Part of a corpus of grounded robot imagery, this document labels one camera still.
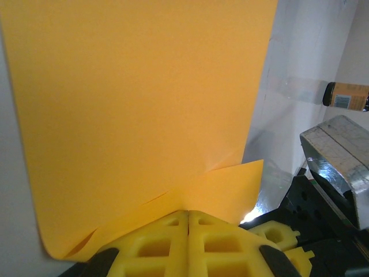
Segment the bottle label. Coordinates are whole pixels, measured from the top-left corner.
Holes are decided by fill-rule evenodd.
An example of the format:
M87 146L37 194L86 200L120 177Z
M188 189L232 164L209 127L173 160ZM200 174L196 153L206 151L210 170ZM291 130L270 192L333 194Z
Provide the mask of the bottle label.
M336 83L332 92L331 106L363 111L369 96L369 85Z

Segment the black plastic part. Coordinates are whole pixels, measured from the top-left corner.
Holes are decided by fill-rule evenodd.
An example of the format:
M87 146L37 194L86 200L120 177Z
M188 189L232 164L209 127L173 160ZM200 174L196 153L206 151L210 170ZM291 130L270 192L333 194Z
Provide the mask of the black plastic part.
M269 245L260 246L259 251L275 277L301 277L282 251Z
M106 277L118 253L117 248L109 248L94 255L80 277Z
M326 239L303 246L303 249L315 254L310 259L310 277L369 276L367 260L349 239Z
M332 92L334 90L335 85L336 85L335 82L330 82L328 83L325 89L324 96L323 96L323 105L326 107L330 106L330 102L332 101Z
M310 277L369 276L369 258L364 252L369 248L369 232L359 231L345 218L341 208L347 206L337 205L332 200L336 195L323 189L325 185L296 176L278 209L240 227L250 229L275 220L300 231L298 246L315 254L310 259Z
M58 277L80 277L86 266L86 263L76 263Z

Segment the orange paper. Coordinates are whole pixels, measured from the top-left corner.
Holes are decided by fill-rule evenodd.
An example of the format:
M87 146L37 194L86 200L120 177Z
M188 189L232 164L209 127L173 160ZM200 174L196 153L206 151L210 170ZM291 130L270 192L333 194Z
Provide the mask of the orange paper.
M227 221L252 209L261 163L204 174L241 161L276 4L0 0L50 255L84 261L182 206Z

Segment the yellow plastic fixture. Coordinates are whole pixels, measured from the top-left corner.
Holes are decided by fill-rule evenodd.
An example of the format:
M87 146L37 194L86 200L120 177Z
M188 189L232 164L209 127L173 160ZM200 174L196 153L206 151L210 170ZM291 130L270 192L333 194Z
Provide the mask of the yellow plastic fixture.
M187 277L188 228L189 212L178 211L101 248L119 249L107 277Z
M107 277L274 277L259 251L266 238L199 211L178 211L102 247L117 248ZM286 251L302 277L312 251Z
M189 277L274 277L259 251L272 241L207 215L190 211Z
M299 231L293 231L288 225L273 220L251 228L249 231L274 242L282 251L295 248L298 244L296 237L300 235Z

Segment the bottle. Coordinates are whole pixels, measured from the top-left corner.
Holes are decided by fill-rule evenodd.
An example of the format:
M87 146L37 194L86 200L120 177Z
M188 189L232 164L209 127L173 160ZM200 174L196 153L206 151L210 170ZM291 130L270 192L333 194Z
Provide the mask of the bottle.
M323 105L369 111L369 85L330 82L325 89Z

